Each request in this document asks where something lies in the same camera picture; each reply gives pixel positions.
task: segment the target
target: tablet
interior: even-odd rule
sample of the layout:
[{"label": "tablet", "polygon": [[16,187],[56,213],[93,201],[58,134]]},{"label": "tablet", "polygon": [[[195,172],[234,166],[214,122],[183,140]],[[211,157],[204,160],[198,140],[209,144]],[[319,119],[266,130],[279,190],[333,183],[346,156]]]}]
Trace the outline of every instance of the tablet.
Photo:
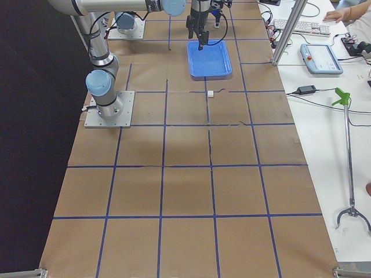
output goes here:
[{"label": "tablet", "polygon": [[302,44],[300,52],[311,74],[343,73],[343,69],[329,45]]}]

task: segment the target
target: blue square bin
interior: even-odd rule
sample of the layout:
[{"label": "blue square bin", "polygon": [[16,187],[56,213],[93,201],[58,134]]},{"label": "blue square bin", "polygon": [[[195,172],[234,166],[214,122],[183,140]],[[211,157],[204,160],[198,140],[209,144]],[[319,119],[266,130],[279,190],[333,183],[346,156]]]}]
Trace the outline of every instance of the blue square bin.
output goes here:
[{"label": "blue square bin", "polygon": [[216,45],[205,45],[198,50],[198,41],[187,43],[188,65],[193,77],[226,76],[232,73],[232,66],[224,41]]}]

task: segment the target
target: dark wall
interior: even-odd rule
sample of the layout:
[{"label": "dark wall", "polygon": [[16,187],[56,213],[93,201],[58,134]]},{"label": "dark wall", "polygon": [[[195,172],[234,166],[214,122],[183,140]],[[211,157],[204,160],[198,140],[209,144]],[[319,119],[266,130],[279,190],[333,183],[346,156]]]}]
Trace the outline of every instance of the dark wall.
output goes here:
[{"label": "dark wall", "polygon": [[39,267],[92,67],[46,0],[2,0],[0,34],[3,273]]}]

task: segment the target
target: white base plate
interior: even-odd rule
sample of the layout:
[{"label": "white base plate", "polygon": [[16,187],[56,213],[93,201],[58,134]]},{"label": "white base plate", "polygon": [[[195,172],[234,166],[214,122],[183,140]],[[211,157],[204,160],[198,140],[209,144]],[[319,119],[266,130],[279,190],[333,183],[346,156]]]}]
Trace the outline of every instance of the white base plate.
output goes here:
[{"label": "white base plate", "polygon": [[112,29],[110,31],[110,34],[108,35],[108,39],[112,41],[118,41],[118,40],[135,41],[138,39],[143,39],[144,27],[146,26],[146,21],[142,21],[141,19],[137,17],[134,20],[137,24],[137,28],[135,29],[135,31],[130,32],[129,34],[125,35],[125,34],[121,34],[119,31],[117,31],[117,29]]},{"label": "white base plate", "polygon": [[[122,112],[112,118],[102,118],[96,109],[89,109],[86,115],[85,127],[87,128],[107,128],[107,127],[130,127],[132,123],[133,106],[135,91],[117,91],[123,103]],[[96,105],[95,100],[92,98],[90,106]]]}]

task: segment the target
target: white keyboard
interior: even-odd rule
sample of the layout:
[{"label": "white keyboard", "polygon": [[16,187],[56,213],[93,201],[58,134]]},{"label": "white keyboard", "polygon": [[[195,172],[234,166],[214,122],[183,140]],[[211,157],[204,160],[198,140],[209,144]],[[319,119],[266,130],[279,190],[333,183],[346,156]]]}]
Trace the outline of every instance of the white keyboard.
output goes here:
[{"label": "white keyboard", "polygon": [[[273,25],[278,30],[284,30],[287,19],[275,19]],[[309,21],[298,21],[293,31],[295,34],[312,36],[330,36],[330,26]]]}]

